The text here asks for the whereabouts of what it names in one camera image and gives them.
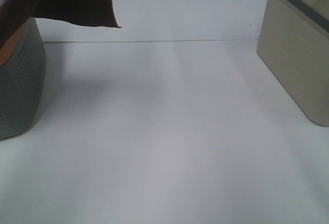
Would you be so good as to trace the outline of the brown towel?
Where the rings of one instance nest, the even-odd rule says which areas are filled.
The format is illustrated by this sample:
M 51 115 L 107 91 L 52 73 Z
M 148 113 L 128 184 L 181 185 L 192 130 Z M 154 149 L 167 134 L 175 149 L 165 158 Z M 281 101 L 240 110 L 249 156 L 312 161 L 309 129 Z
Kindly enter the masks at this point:
M 119 26 L 112 0 L 5 0 L 1 5 L 1 45 L 31 17 L 86 27 Z

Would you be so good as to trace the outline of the white back panel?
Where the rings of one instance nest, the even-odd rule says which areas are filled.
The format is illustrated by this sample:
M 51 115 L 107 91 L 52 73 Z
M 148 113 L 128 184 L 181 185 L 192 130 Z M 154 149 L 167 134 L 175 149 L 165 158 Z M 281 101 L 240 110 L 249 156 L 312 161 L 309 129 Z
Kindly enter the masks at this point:
M 39 19 L 45 42 L 256 40 L 267 0 L 113 0 L 118 28 Z

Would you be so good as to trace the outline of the beige storage bin grey rim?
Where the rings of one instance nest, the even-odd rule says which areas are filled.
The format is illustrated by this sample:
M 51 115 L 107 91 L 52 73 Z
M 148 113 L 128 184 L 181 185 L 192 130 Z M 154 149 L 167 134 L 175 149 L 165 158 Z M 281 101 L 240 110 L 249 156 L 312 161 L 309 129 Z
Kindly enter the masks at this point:
M 257 54 L 309 120 L 328 126 L 328 0 L 267 0 Z

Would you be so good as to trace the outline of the grey perforated basket orange rim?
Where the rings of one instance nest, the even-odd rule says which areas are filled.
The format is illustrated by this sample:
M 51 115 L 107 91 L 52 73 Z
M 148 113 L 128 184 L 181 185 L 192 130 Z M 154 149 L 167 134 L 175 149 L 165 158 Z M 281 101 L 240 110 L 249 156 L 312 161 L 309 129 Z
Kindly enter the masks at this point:
M 1 47 L 1 139 L 27 131 L 40 102 L 46 52 L 34 18 Z

